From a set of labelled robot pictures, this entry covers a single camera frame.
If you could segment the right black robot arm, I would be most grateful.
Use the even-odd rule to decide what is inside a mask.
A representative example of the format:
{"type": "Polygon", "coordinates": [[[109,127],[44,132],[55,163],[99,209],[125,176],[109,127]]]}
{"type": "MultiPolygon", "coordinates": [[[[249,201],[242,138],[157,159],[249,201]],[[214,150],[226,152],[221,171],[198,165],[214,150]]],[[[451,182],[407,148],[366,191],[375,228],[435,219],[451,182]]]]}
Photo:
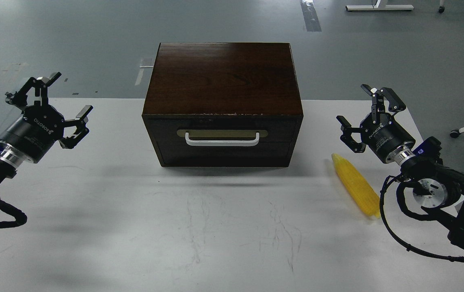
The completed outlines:
{"type": "Polygon", "coordinates": [[[406,104],[388,87],[361,88],[371,97],[371,110],[354,127],[338,115],[341,141],[354,153],[369,148],[384,164],[397,163],[400,172],[388,176],[380,190],[378,211],[391,237],[406,251],[421,256],[464,263],[464,256],[438,255],[412,246],[389,227],[384,214],[384,197],[393,183],[398,183],[396,199],[401,212],[418,221],[436,221],[448,230],[449,242],[464,250],[464,174],[443,165],[441,142],[434,137],[415,147],[415,139],[396,120],[406,104]]]}

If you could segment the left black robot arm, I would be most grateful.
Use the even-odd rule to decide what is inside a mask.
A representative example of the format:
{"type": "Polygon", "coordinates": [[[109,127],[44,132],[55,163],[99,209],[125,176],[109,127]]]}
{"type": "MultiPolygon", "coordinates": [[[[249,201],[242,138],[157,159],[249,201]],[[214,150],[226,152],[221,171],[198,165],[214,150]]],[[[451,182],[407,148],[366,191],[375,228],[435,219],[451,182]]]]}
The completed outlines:
{"type": "MultiPolygon", "coordinates": [[[[48,88],[61,76],[30,77],[22,88],[7,92],[6,103],[20,109],[20,116],[0,135],[0,184],[16,176],[24,162],[38,163],[59,142],[61,148],[74,148],[89,133],[86,105],[67,120],[48,102],[48,88]]],[[[0,199],[0,229],[15,228],[27,222],[26,214],[0,199]]]]}

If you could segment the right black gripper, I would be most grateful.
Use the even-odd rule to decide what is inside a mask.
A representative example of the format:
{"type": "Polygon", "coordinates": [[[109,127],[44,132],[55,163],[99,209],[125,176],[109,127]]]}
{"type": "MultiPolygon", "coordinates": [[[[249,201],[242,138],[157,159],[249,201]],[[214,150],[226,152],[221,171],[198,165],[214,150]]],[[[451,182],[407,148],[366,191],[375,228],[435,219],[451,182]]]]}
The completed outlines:
{"type": "Polygon", "coordinates": [[[400,146],[412,148],[416,140],[395,120],[395,117],[386,113],[384,99],[389,101],[389,111],[398,113],[406,109],[405,103],[398,97],[395,91],[388,87],[381,89],[371,88],[367,84],[360,86],[371,96],[371,114],[360,123],[360,127],[353,128],[343,115],[337,115],[336,119],[341,124],[341,141],[354,153],[363,153],[366,146],[384,164],[389,164],[393,159],[391,152],[400,146]],[[362,142],[356,142],[353,133],[359,133],[362,142]]]}

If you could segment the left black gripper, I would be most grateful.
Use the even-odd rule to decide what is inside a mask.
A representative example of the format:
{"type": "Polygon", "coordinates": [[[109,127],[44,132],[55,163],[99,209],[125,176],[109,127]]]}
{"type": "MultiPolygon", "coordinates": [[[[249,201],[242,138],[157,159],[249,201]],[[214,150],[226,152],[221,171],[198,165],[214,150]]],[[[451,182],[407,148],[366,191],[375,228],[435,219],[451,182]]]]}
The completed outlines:
{"type": "Polygon", "coordinates": [[[19,118],[0,134],[0,141],[13,146],[36,164],[59,140],[61,148],[74,148],[89,133],[88,114],[94,108],[85,105],[76,118],[66,120],[54,107],[48,105],[48,87],[59,77],[61,72],[53,72],[50,77],[30,77],[19,90],[5,93],[5,102],[18,109],[25,109],[19,118]],[[28,107],[27,93],[35,89],[35,97],[41,98],[39,106],[28,107]],[[70,137],[63,137],[64,128],[75,127],[70,137]]]}

